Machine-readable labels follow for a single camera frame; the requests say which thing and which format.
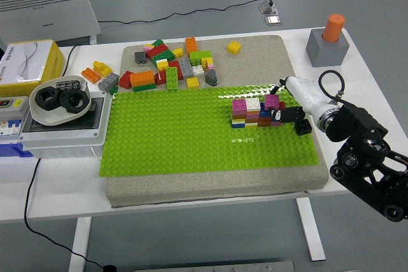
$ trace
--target gray cube base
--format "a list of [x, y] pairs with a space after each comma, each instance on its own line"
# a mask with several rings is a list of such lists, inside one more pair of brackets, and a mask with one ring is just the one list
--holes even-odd
[[322, 38], [324, 28], [312, 29], [307, 41], [306, 52], [313, 67], [339, 66], [349, 50], [349, 43], [343, 33], [335, 43]]

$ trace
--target pink lego brick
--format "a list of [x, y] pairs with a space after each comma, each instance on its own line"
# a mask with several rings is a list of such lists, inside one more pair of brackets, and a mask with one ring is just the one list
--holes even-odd
[[280, 127], [281, 125], [283, 125], [283, 123], [282, 123], [282, 122], [279, 122], [279, 121], [272, 121], [272, 122], [270, 123], [270, 126], [271, 126], [271, 127]]
[[232, 115], [245, 115], [247, 113], [247, 103], [245, 99], [232, 100]]
[[278, 110], [279, 109], [279, 96], [278, 95], [265, 95], [265, 109]]
[[258, 119], [259, 118], [259, 113], [257, 114], [247, 114], [245, 119]]

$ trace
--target white heater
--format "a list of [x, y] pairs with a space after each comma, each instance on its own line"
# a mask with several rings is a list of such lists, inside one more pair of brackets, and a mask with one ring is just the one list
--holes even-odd
[[0, 0], [0, 40], [62, 41], [101, 32], [89, 0]]

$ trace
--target black cable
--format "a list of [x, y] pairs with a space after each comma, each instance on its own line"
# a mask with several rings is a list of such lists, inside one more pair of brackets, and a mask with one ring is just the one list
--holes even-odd
[[343, 100], [343, 99], [341, 99], [341, 98], [339, 98], [339, 97], [330, 95], [330, 94], [327, 92], [327, 90], [324, 89], [323, 84], [322, 84], [322, 79], [323, 79], [323, 77], [324, 77], [325, 75], [327, 75], [328, 73], [333, 73], [333, 74], [335, 74], [336, 76], [338, 76], [338, 78], [340, 79], [341, 89], [339, 90], [339, 93], [341, 92], [341, 94], [343, 94], [343, 93], [344, 93], [344, 89], [345, 89], [345, 87], [346, 87], [346, 83], [344, 82], [343, 76], [342, 76], [338, 71], [335, 71], [335, 70], [326, 70], [326, 71], [323, 72], [323, 73], [320, 75], [320, 77], [319, 77], [319, 87], [320, 87], [321, 91], [323, 92], [323, 94], [325, 94], [326, 96], [328, 96], [328, 97], [329, 97], [330, 99], [332, 99], [332, 100], [338, 101], [338, 102], [343, 103], [343, 104], [346, 104], [346, 105], [354, 106], [352, 103], [347, 102], [346, 100]]
[[67, 58], [67, 60], [66, 60], [65, 70], [64, 70], [64, 73], [62, 74], [62, 76], [64, 76], [64, 75], [65, 75], [66, 70], [68, 69], [69, 58], [71, 57], [72, 51], [74, 51], [74, 49], [75, 49], [76, 47], [78, 47], [78, 46], [82, 46], [82, 45], [75, 45], [74, 47], [72, 47], [71, 51], [69, 52], [69, 54], [68, 54], [68, 58]]
[[93, 264], [95, 264], [95, 265], [97, 265], [97, 266], [99, 266], [100, 268], [103, 269], [103, 266], [101, 266], [101, 265], [98, 264], [97, 262], [88, 260], [85, 256], [83, 256], [83, 255], [81, 255], [81, 254], [78, 254], [78, 253], [75, 253], [75, 252], [72, 251], [70, 248], [68, 248], [68, 247], [66, 247], [66, 246], [64, 246], [64, 245], [62, 245], [62, 244], [60, 244], [60, 243], [55, 242], [54, 240], [52, 240], [52, 239], [49, 238], [48, 236], [46, 236], [46, 235], [44, 235], [44, 234], [41, 234], [41, 233], [39, 233], [39, 232], [37, 232], [37, 231], [31, 229], [31, 227], [29, 226], [28, 221], [27, 221], [28, 200], [29, 200], [29, 198], [30, 198], [30, 190], [31, 190], [31, 187], [33, 186], [33, 182], [34, 182], [34, 179], [35, 179], [35, 177], [36, 177], [36, 173], [37, 173], [37, 169], [38, 169], [38, 164], [40, 163], [40, 160], [41, 160], [41, 159], [38, 159], [38, 161], [37, 161], [36, 167], [35, 167], [35, 169], [34, 169], [33, 178], [31, 179], [30, 186], [28, 187], [27, 198], [25, 199], [25, 208], [24, 208], [24, 223], [25, 223], [25, 226], [27, 226], [28, 230], [30, 230], [32, 233], [44, 237], [44, 238], [47, 239], [48, 241], [51, 241], [53, 244], [58, 245], [59, 247], [65, 248], [66, 250], [70, 251], [72, 254], [77, 255], [77, 256], [80, 256], [80, 257], [82, 257], [83, 259], [85, 259], [85, 261], [91, 262], [91, 263], [93, 263]]
[[[233, 7], [236, 7], [236, 6], [244, 6], [244, 5], [249, 4], [249, 3], [254, 3], [255, 1], [260, 1], [260, 0], [251, 0], [251, 1], [247, 1], [246, 3], [233, 4], [233, 5], [231, 5], [231, 6], [227, 6], [225, 9], [207, 8], [207, 9], [194, 10], [194, 11], [191, 11], [191, 12], [188, 12], [188, 13], [173, 13], [173, 14], [167, 16], [167, 17], [158, 18], [158, 19], [154, 19], [154, 20], [134, 20], [134, 21], [132, 21], [132, 22], [122, 22], [122, 21], [120, 21], [120, 20], [100, 20], [100, 21], [98, 20], [98, 22], [100, 22], [100, 23], [118, 22], [118, 23], [124, 24], [124, 25], [134, 24], [134, 23], [136, 23], [136, 22], [147, 22], [147, 23], [151, 23], [151, 22], [158, 22], [158, 21], [160, 21], [160, 20], [164, 20], [164, 19], [170, 18], [170, 17], [172, 17], [172, 16], [174, 16], [174, 15], [189, 15], [189, 14], [193, 14], [193, 13], [196, 13], [196, 12], [208, 12], [208, 11], [225, 11], [225, 10], [227, 10], [227, 9], [229, 9], [229, 8], [233, 8]], [[272, 1], [272, 0], [268, 0], [268, 1], [270, 2], [270, 5], [273, 5], [273, 1]]]

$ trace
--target white lego brick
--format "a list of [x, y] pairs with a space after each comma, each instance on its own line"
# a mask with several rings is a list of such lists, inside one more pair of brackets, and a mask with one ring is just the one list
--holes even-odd
[[203, 76], [204, 69], [202, 65], [193, 66], [194, 76]]
[[247, 103], [247, 111], [261, 111], [259, 98], [247, 98], [245, 102]]

